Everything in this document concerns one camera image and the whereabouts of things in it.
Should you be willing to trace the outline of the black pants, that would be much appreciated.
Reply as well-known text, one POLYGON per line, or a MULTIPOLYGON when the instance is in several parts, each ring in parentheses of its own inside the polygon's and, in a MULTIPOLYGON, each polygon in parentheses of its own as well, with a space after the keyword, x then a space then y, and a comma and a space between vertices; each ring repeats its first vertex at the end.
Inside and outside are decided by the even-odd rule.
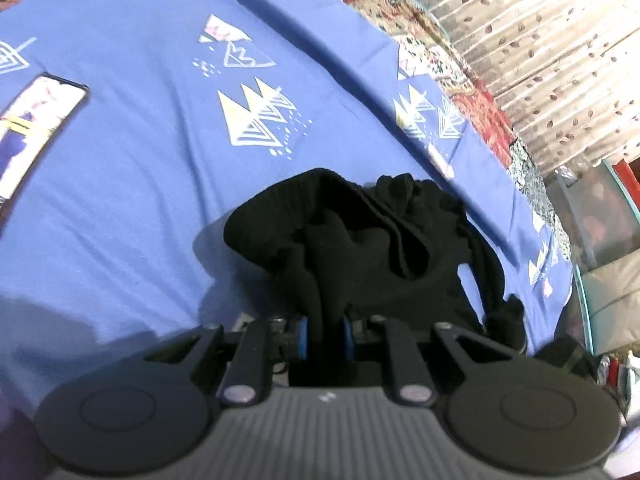
POLYGON ((289 315, 307 322, 296 386, 345 385, 345 323, 381 315, 426 332, 448 322, 515 351, 524 307, 461 200, 408 174, 372 186, 314 169, 232 212, 226 244, 264 269, 289 315))

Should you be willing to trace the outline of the pile of colourful clothes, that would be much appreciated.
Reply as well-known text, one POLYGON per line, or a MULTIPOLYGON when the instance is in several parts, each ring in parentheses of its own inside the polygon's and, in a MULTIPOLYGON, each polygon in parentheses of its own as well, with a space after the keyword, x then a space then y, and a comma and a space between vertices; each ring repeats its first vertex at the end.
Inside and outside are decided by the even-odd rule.
POLYGON ((631 350, 625 354, 604 354, 598 367, 598 384, 614 396, 624 425, 639 427, 639 357, 631 350))

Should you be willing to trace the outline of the beige fabric bag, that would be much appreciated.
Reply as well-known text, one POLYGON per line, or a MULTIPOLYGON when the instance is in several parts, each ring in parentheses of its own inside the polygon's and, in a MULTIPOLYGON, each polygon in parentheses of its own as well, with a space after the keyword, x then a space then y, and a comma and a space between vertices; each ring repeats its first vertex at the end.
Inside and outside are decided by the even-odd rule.
POLYGON ((639 251, 582 276, 594 352, 639 340, 639 251))

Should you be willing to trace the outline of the clear teal-rimmed storage bin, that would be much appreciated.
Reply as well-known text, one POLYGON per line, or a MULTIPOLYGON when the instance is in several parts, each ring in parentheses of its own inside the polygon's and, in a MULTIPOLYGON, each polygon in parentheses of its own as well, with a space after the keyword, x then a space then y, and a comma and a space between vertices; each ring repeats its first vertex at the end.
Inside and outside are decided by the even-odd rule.
POLYGON ((559 199, 555 210, 570 238, 585 343, 596 353, 582 276, 639 250, 639 208, 609 162, 601 162, 571 184, 560 176, 552 184, 559 199))

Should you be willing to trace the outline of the blue patterned bedsheet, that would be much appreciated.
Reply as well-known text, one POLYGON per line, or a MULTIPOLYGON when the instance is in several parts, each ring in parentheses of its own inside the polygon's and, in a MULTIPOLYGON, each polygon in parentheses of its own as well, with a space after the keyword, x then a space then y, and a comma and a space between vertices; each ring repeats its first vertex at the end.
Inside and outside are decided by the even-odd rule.
POLYGON ((1 474, 47 472, 32 413, 58 385, 205 322, 277 307, 224 244, 255 194, 326 168, 445 183, 553 334, 572 271, 502 163, 400 41, 342 0, 23 0, 1 14, 1 99, 89 90, 1 231, 1 474))

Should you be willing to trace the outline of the leaf patterned curtain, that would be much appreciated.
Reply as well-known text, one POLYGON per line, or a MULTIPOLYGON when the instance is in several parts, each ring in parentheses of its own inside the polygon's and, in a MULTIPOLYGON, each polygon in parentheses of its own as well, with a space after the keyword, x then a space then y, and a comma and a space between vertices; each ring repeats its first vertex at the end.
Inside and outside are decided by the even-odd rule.
POLYGON ((538 169, 639 156, 639 0, 420 0, 538 169))

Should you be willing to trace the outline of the red floral quilt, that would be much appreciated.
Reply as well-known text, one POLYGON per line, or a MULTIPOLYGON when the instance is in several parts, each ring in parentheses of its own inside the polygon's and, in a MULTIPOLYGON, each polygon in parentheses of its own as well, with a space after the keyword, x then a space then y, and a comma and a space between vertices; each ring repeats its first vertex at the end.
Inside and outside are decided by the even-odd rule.
POLYGON ((535 220, 551 229, 555 253, 570 260, 570 239, 524 142, 427 7, 419 0, 342 1, 398 42, 401 76, 428 75, 439 84, 528 199, 535 220))

